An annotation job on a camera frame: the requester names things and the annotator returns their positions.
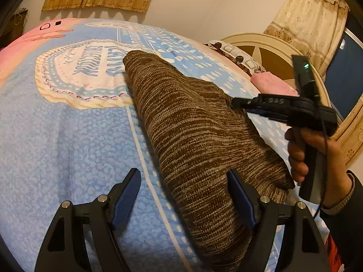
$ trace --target human hand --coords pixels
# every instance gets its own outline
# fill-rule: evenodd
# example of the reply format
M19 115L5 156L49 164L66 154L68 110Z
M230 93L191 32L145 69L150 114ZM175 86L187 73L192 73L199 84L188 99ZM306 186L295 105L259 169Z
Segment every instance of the human hand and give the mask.
M314 147L322 154L326 154L324 134L308 128L301 129L302 139L306 144ZM288 129L285 138L289 141L289 162L291 165L291 175L296 182L305 180L309 168L304 163L305 152L295 141L292 129ZM332 208L342 201L352 188L352 181L346 174L346 167L343 160L342 150L331 138L327 137L327 182L323 204L326 208Z

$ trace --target headboard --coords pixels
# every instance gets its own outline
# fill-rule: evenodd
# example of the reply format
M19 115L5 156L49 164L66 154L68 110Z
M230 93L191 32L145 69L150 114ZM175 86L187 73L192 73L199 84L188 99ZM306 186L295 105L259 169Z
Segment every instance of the headboard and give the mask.
M290 86L295 88L294 70L291 55L302 55L300 51L285 41L266 34L241 34L229 36L222 39L251 55L257 62L275 76L283 79ZM319 89L321 102L330 106L330 100L323 80L312 66L316 84Z

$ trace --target metal screw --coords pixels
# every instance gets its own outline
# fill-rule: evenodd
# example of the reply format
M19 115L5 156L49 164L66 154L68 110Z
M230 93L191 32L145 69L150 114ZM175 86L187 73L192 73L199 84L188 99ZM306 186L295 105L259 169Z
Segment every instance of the metal screw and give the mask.
M102 194L102 195L100 195L99 197L97 197L97 200L99 201L99 202L105 202L106 200L107 200L107 195L105 195L105 194Z
M70 201L63 201L61 206L62 206L63 209L66 209L67 207L70 206Z
M303 210L306 208L306 204L304 204L302 201L299 201L297 202L297 207Z
M262 201L263 203L268 203L270 202L270 198L268 196L263 195L260 197L260 201Z

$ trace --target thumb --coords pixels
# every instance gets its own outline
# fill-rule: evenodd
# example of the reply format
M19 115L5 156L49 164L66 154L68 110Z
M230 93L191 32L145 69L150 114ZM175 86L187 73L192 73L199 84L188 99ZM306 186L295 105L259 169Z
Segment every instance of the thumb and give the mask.
M322 154L325 154L325 139L324 133L319 131L314 131L308 128L301 129L301 136L306 142L306 144L314 147Z

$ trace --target sleeve cuff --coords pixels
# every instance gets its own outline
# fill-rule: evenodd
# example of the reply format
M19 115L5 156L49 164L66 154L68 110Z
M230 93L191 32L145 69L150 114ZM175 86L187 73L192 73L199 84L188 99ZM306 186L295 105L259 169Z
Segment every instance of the sleeve cuff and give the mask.
M352 197L352 194L354 192L355 189L355 178L352 174L347 173L348 177L352 180L353 185L352 185L352 189L350 190L350 192L348 193L348 195L340 202L338 203L336 206L332 207L331 209L325 209L322 208L321 210L326 213L329 216L334 216L337 215L338 213L340 213L340 211L347 205L347 203L349 202L350 198Z

